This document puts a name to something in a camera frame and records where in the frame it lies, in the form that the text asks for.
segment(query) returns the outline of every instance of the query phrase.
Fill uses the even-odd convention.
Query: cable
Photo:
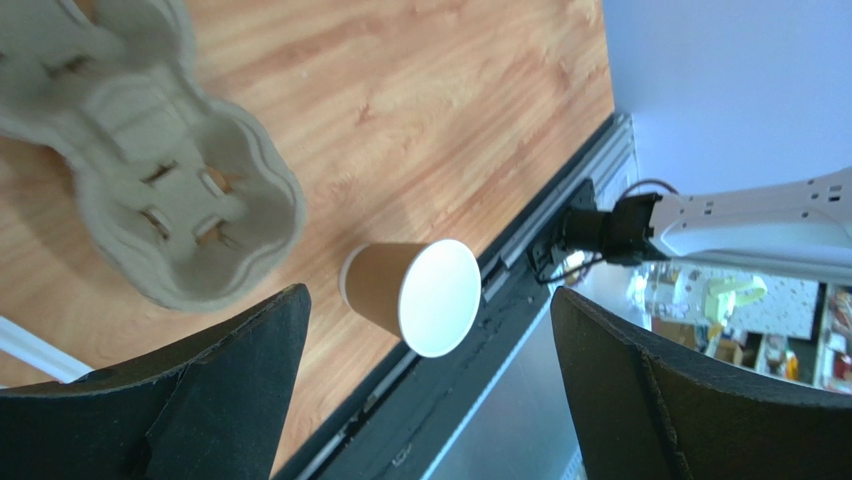
[[[536,277],[535,281],[538,282],[539,285],[550,285],[551,283],[559,283],[559,282],[566,280],[571,275],[574,275],[575,273],[577,273],[577,272],[579,272],[583,269],[597,265],[598,263],[601,263],[603,261],[604,261],[603,257],[594,258],[594,259],[589,260],[588,262],[586,262],[582,265],[579,265],[577,267],[572,268],[571,270],[568,270],[567,272],[563,273],[562,275],[560,275],[558,277],[552,277],[552,278],[538,278],[538,277]]]
[[[669,182],[659,180],[659,179],[656,179],[656,178],[649,178],[647,180],[640,180],[640,181],[634,183],[633,185],[627,187],[627,190],[625,190],[624,193],[622,193],[621,196],[618,197],[618,201],[620,202],[620,201],[624,200],[634,190],[636,190],[639,187],[643,187],[645,185],[656,185],[658,187],[665,188],[666,190],[668,190],[669,193],[674,193],[675,195],[680,194],[680,192],[678,192],[677,189],[674,188],[672,186],[672,184],[670,184]]]

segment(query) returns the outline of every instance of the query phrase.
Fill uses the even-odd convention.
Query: wooden tabletop
[[[292,283],[314,308],[276,469],[397,339],[350,312],[371,240],[480,253],[613,111],[598,0],[188,0],[196,73],[266,127],[308,200],[295,250],[247,298],[157,307],[101,259],[72,174],[0,139],[0,315],[94,367],[225,320]],[[47,380],[7,356],[0,384]]]

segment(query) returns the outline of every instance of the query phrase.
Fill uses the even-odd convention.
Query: white stick
[[[91,372],[92,367],[0,316],[0,350],[26,362],[62,383]]]

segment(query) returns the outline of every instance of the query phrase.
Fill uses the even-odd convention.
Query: green object
[[[768,289],[760,277],[751,280],[734,278],[711,278],[707,281],[707,298],[704,301],[704,316],[713,323],[725,325],[733,315],[734,308],[754,303]]]

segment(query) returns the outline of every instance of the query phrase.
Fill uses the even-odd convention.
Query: cup
[[[446,355],[461,343],[481,292],[476,257],[452,239],[362,245],[340,272],[346,304],[424,357]]]

